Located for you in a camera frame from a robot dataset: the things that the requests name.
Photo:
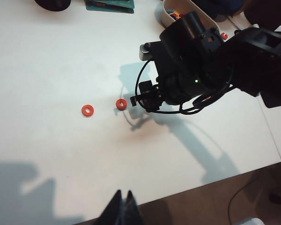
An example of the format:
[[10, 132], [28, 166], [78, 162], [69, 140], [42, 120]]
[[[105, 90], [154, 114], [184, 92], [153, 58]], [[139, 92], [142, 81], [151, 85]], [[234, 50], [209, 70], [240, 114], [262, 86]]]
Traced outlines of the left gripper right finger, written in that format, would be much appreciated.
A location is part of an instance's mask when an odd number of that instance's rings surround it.
[[143, 225], [138, 204], [131, 190], [128, 191], [124, 206], [124, 224], [125, 225]]

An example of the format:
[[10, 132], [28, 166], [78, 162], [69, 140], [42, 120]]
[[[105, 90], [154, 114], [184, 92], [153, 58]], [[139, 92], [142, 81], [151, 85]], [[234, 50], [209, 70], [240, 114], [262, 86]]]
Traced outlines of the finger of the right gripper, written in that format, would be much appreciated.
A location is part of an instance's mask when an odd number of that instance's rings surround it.
[[159, 94], [158, 87], [152, 82], [144, 81], [140, 83], [141, 101], [147, 112], [154, 112], [160, 109], [162, 99]]

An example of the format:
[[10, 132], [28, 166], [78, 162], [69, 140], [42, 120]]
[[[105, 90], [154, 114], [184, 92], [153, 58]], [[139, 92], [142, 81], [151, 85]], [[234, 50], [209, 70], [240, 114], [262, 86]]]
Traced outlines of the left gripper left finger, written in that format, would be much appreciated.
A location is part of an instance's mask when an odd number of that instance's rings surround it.
[[122, 217], [122, 194], [117, 190], [100, 216], [101, 225], [119, 225]]

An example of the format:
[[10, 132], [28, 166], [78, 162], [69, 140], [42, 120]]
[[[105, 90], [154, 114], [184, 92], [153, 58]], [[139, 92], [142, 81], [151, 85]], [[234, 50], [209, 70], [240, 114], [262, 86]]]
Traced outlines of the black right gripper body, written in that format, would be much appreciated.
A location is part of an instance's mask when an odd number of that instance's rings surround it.
[[135, 93], [133, 97], [130, 97], [133, 106], [136, 106], [137, 102], [142, 103], [140, 77], [145, 67], [150, 62], [154, 62], [157, 70], [156, 84], [153, 84], [153, 82], [152, 84], [158, 87], [159, 97], [161, 97], [162, 103], [166, 102], [169, 105], [180, 105], [185, 102], [185, 95], [178, 84], [179, 69], [169, 56], [161, 41], [140, 45], [139, 57], [141, 61], [145, 61], [146, 63], [142, 67], [136, 82], [136, 90], [139, 91], [139, 93]]

